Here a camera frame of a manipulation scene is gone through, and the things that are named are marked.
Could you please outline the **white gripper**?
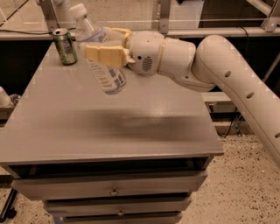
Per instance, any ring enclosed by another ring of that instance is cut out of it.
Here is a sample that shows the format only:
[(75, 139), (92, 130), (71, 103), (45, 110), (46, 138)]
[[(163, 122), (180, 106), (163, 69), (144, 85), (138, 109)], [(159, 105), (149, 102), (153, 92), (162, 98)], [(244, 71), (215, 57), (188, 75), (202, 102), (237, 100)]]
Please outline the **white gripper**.
[(112, 46), (86, 45), (84, 53), (88, 60), (117, 68), (128, 64), (136, 74), (152, 76), (157, 72), (164, 35), (154, 31), (132, 34), (129, 29), (110, 27), (104, 31), (108, 38), (105, 44)]

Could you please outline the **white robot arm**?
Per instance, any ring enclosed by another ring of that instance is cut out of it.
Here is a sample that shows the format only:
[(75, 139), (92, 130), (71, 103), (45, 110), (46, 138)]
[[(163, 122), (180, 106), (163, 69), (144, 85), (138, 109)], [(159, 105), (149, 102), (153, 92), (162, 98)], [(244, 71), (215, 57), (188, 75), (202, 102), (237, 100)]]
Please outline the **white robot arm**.
[(280, 99), (225, 38), (210, 35), (198, 44), (154, 31), (106, 28), (108, 40), (80, 45), (83, 56), (137, 74), (160, 74), (184, 88), (206, 92), (219, 87), (241, 112), (276, 165), (280, 166)]

